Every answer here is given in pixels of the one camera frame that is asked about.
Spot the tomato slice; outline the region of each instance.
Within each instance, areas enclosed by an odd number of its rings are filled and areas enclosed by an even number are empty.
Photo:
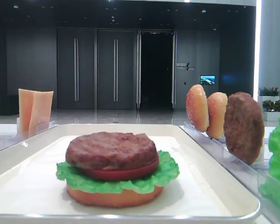
[[[93,170],[93,169],[80,169],[80,171],[93,179],[102,181],[128,181],[133,179],[138,179],[140,177],[146,176],[158,167],[159,157],[153,163],[130,170]]]

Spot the sign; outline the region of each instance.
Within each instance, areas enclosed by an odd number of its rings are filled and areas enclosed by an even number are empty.
[[[177,69],[186,69],[187,71],[194,71],[195,67],[190,67],[190,63],[176,63]]]

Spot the small screen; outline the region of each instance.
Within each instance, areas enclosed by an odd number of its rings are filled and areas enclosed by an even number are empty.
[[[214,85],[215,80],[215,76],[200,76],[200,85]]]

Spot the floor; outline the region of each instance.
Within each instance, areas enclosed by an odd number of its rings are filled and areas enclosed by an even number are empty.
[[[16,124],[18,115],[0,116],[0,124]],[[54,110],[51,121],[56,124],[70,123],[125,123],[125,124],[173,124],[183,125],[188,120],[185,110]],[[277,126],[267,122],[265,126]]]

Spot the bottom bun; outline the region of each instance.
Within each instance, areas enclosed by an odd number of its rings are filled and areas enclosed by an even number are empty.
[[[134,207],[149,203],[154,200],[162,190],[163,187],[155,186],[154,191],[148,194],[139,194],[133,190],[123,190],[121,194],[100,194],[75,190],[67,184],[68,194],[78,203],[109,208]]]

